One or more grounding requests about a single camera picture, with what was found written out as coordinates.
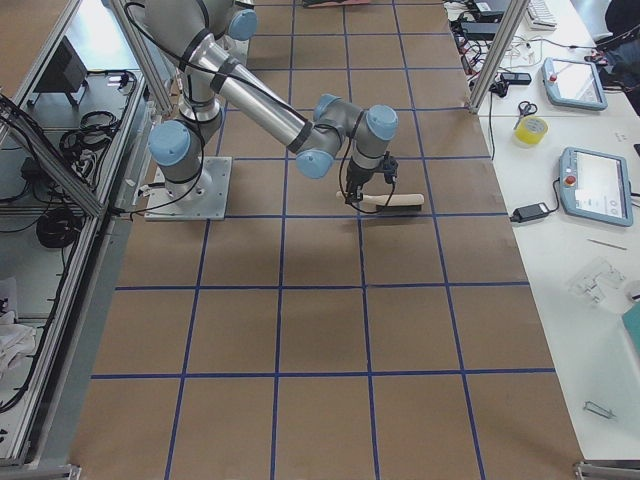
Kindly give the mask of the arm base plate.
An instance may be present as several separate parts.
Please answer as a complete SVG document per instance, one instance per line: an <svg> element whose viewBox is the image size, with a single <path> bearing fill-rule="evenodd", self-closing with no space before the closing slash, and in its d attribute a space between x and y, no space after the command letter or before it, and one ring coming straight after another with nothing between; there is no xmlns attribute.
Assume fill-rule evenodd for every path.
<svg viewBox="0 0 640 480"><path fill-rule="evenodd" d="M160 167L157 167L154 181L162 183L162 186L150 191L146 210L143 212L145 219L224 220L232 165L232 157L206 156L198 182L183 185L167 183Z"/></svg>

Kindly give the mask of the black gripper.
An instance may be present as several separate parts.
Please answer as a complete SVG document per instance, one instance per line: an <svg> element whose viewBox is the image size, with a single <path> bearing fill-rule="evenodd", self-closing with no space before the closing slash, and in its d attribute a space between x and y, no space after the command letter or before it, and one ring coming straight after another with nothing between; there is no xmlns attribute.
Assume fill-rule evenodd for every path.
<svg viewBox="0 0 640 480"><path fill-rule="evenodd" d="M364 195L363 187L375 174L382 174L387 184L391 186L389 194L394 194L396 189L398 163L390 154L385 154L374 168L360 166L354 156L349 159L346 175L346 199L359 201Z"/></svg>

